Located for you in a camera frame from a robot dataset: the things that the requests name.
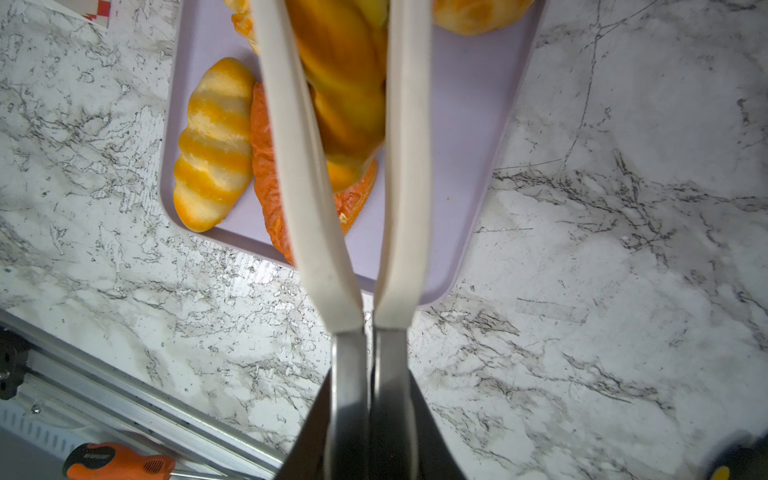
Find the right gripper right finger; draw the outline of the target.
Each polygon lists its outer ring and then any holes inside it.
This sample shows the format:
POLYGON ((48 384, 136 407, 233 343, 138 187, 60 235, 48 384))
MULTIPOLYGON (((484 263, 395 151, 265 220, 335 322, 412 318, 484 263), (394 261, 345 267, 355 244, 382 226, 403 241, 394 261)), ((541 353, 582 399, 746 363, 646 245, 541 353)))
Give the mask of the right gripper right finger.
POLYGON ((410 391, 417 432, 417 478, 423 480, 465 480, 466 476, 446 445, 412 373, 410 373, 410 391))

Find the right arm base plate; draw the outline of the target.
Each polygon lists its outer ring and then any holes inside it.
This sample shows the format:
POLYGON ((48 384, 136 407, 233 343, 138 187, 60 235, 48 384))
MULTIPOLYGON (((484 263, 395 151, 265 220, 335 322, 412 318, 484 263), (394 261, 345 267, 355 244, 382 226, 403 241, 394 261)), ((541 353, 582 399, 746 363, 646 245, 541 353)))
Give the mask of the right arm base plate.
POLYGON ((27 359, 31 344, 15 334, 2 329, 0 338, 0 395, 9 400, 17 394, 27 371, 27 359))

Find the white food tongs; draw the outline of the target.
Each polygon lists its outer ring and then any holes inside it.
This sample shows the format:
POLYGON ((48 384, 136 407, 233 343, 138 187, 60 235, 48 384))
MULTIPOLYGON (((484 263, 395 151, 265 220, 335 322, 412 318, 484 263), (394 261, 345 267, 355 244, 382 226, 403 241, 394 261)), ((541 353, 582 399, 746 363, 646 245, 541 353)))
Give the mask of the white food tongs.
POLYGON ((325 417, 327 479, 420 475, 408 331, 431 246, 431 7, 394 1, 388 13, 383 170, 349 234, 333 201, 298 25, 282 1, 257 1, 251 13, 295 265, 331 339, 315 404, 325 417))

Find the white floral paper bag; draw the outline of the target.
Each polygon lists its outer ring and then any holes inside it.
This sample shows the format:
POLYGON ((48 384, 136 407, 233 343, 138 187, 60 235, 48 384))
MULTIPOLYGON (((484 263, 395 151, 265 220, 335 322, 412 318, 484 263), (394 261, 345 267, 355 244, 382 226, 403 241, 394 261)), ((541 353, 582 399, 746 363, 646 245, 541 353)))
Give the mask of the white floral paper bag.
POLYGON ((70 16, 82 18, 90 23, 107 28, 109 25, 110 0, 53 0, 54 7, 70 16))

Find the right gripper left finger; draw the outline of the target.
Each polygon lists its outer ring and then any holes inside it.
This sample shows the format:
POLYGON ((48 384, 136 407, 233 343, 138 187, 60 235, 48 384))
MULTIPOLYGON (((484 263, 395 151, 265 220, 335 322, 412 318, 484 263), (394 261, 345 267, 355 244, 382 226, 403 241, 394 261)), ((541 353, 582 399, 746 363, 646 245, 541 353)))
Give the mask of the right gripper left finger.
POLYGON ((275 480, 323 480, 330 420, 331 372, 326 375, 303 427, 275 480))

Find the long striped croissant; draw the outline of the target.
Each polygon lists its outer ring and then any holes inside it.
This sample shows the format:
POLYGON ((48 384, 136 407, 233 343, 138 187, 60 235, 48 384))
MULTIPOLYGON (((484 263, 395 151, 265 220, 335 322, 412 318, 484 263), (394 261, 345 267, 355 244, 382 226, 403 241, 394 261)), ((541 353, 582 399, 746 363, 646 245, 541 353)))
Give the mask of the long striped croissant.
POLYGON ((385 138, 389 3, 293 0, 285 6, 331 186, 344 191, 362 178, 385 138))

